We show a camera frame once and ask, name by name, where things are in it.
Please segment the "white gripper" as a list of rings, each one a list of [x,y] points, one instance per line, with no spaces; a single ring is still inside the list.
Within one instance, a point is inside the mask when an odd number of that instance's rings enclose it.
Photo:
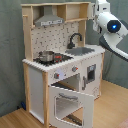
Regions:
[[[95,14],[99,15],[103,12],[109,12],[110,11],[110,3],[106,0],[96,0],[95,3]]]

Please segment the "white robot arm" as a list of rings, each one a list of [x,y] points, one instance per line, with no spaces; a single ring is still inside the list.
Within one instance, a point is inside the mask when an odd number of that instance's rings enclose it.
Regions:
[[[94,4],[93,29],[98,33],[105,31],[99,38],[103,48],[128,62],[128,53],[117,47],[128,34],[128,24],[110,12],[110,3],[106,0],[96,0]]]

